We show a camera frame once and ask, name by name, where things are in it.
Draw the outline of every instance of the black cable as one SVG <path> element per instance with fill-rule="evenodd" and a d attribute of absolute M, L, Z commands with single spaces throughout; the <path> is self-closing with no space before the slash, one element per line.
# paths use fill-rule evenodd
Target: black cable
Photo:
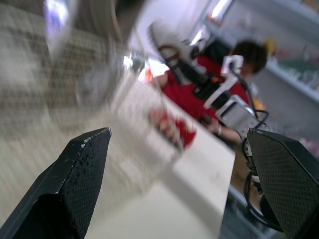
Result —
<path fill-rule="evenodd" d="M 262 124 L 265 123 L 265 120 L 269 117 L 269 112 L 268 111 L 264 111 L 264 110 L 256 110 L 256 112 L 260 112 L 260 113 L 264 113 L 265 116 L 263 117 L 262 120 L 260 120 L 260 122 L 258 123 L 258 125 L 255 126 L 255 128 L 258 128 L 259 126 L 261 126 Z M 244 138 L 243 142 L 242 142 L 242 146 L 241 146 L 241 150 L 244 154 L 244 157 L 246 158 L 247 162 L 250 164 L 249 158 L 245 152 L 245 144 L 246 144 L 247 138 Z M 256 209 L 255 207 L 251 204 L 250 200 L 249 200 L 249 194 L 250 194 L 250 184 L 251 184 L 251 178 L 252 178 L 252 172 L 250 172 L 246 178 L 245 184 L 244 184 L 244 197 L 247 203 L 247 209 L 249 211 L 249 213 L 261 224 L 272 228 L 276 231 L 282 232 L 282 228 L 277 225 L 274 224 L 273 222 L 269 221 L 268 219 L 266 219 L 263 215 L 261 215 Z"/>
<path fill-rule="evenodd" d="M 253 101 L 253 97 L 252 97 L 252 94 L 250 92 L 250 89 L 246 83 L 246 81 L 239 75 L 237 74 L 235 71 L 234 71 L 234 63 L 231 62 L 229 64 L 229 69 L 231 71 L 231 73 L 233 73 L 239 80 L 240 84 L 244 87 L 246 93 L 247 93 L 247 96 L 248 96 L 248 99 L 249 99 L 249 102 L 250 102 L 250 105 L 251 105 L 251 108 L 253 109 L 253 112 L 254 112 L 254 115 L 257 119 L 259 119 L 258 115 L 257 115 L 257 111 L 256 111 L 256 106 L 255 106 L 255 103 Z"/>
<path fill-rule="evenodd" d="M 277 225 L 274 224 L 273 222 L 269 221 L 268 219 L 266 219 L 264 216 L 262 216 L 256 209 L 255 207 L 251 204 L 251 202 L 249 201 L 249 192 L 250 192 L 250 184 L 251 184 L 251 178 L 252 178 L 252 173 L 249 173 L 246 181 L 245 181 L 245 185 L 244 185 L 244 196 L 247 202 L 247 208 L 249 210 L 249 212 L 254 216 L 254 218 L 259 221 L 261 224 L 274 229 L 276 231 L 279 232 L 283 232 L 282 228 Z"/>

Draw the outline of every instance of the hand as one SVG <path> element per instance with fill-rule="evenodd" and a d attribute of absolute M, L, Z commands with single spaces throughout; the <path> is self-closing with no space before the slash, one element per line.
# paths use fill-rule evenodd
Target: hand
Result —
<path fill-rule="evenodd" d="M 219 122 L 216 119 L 211 119 L 211 123 L 205 125 L 206 128 L 212 133 L 218 133 L 219 130 Z"/>

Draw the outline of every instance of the white table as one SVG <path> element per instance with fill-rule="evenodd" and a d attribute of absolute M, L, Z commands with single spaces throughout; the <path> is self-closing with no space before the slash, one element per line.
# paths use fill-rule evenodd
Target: white table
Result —
<path fill-rule="evenodd" d="M 158 185 L 112 217 L 89 228 L 87 238 L 217 239 L 235 154 L 167 100 L 168 108 L 197 128 L 190 149 Z"/>

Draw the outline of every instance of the dark hair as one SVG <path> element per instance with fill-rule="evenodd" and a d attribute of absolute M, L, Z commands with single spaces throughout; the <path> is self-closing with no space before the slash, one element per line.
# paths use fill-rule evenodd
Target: dark hair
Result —
<path fill-rule="evenodd" d="M 245 40 L 239 42 L 232 50 L 232 55 L 244 57 L 244 62 L 253 67 L 253 73 L 262 70 L 267 64 L 268 52 L 265 46 Z"/>

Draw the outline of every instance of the white shelf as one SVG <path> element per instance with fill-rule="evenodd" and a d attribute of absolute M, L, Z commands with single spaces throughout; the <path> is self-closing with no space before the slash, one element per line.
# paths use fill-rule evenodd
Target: white shelf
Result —
<path fill-rule="evenodd" d="M 296 36 L 317 46 L 319 14 L 304 4 L 291 0 L 237 0 L 248 9 L 257 11 Z"/>
<path fill-rule="evenodd" d="M 230 47 L 235 46 L 237 39 L 234 35 L 225 34 L 224 29 L 217 27 L 214 23 L 208 20 L 205 20 L 204 24 L 207 29 L 218 39 L 223 40 Z M 282 79 L 283 81 L 287 82 L 288 84 L 302 92 L 304 95 L 319 103 L 319 92 L 316 92 L 302 82 L 297 81 L 291 74 L 278 66 L 275 61 L 269 60 L 266 65 L 266 70 L 273 73 L 278 78 Z"/>
<path fill-rule="evenodd" d="M 300 92 L 302 92 L 304 95 L 310 97 L 317 103 L 319 103 L 319 92 L 314 91 L 309 86 L 305 85 L 304 83 L 298 81 L 295 79 L 291 74 L 289 74 L 287 71 L 285 71 L 283 68 L 278 66 L 277 63 L 268 61 L 266 69 L 269 70 L 274 75 L 278 76 L 280 79 L 284 80 L 291 86 L 298 89 Z"/>

